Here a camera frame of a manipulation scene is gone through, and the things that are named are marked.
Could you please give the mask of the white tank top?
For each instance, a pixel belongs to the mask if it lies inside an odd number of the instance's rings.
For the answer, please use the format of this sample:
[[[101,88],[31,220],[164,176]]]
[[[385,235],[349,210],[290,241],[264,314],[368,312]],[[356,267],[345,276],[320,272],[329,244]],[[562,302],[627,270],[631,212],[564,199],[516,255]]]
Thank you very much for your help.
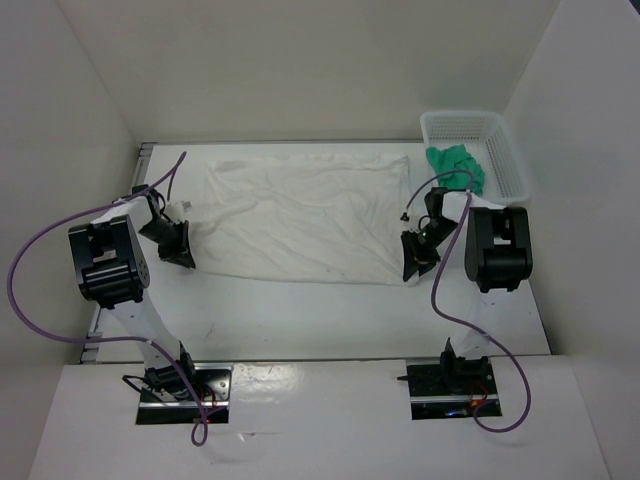
[[[211,161],[187,211],[196,267],[232,277],[403,285],[399,153]]]

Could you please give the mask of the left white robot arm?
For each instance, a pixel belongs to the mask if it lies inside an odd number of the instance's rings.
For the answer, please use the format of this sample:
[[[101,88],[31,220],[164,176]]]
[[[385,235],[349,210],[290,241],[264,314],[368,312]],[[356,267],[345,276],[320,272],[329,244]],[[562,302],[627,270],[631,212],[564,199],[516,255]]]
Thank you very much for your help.
[[[68,231],[78,287],[87,300],[107,309],[139,344],[144,384],[154,393],[187,400],[199,385],[190,355],[174,337],[147,292],[150,270],[141,237],[157,246],[161,261],[193,269],[189,223],[167,216],[162,194],[138,185],[132,200],[116,202],[105,214]]]

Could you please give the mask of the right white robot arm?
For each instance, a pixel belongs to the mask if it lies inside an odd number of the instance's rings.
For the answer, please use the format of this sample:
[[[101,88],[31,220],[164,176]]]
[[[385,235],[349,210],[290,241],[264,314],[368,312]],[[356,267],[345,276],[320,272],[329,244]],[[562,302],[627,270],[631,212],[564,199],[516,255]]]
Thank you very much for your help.
[[[432,271],[441,262],[437,248],[456,231],[467,201],[462,191],[434,187],[425,196],[427,222],[401,233],[402,280]],[[436,385],[452,394],[472,392],[487,384],[489,338],[498,330],[496,308],[533,269],[527,211],[472,198],[466,217],[464,271],[477,287],[465,321],[479,331],[457,328],[440,354]]]

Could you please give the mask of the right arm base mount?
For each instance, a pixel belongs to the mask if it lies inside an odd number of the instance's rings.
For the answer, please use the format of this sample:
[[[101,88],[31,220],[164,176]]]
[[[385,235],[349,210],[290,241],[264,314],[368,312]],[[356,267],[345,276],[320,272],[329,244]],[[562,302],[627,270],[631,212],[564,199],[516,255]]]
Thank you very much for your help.
[[[437,360],[412,361],[397,380],[406,384],[416,420],[500,417],[497,386],[489,358],[467,360],[445,350]]]

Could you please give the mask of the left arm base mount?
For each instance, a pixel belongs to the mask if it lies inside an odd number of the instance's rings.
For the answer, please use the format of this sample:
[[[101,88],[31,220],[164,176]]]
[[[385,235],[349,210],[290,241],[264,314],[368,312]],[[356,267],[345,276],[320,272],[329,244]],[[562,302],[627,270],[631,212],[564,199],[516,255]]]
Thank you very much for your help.
[[[229,421],[232,372],[231,364],[195,364],[194,389],[206,410],[208,424]],[[122,381],[138,394],[137,425],[190,425],[198,421],[199,410],[190,394],[178,400],[166,390],[152,390],[136,375],[123,375]]]

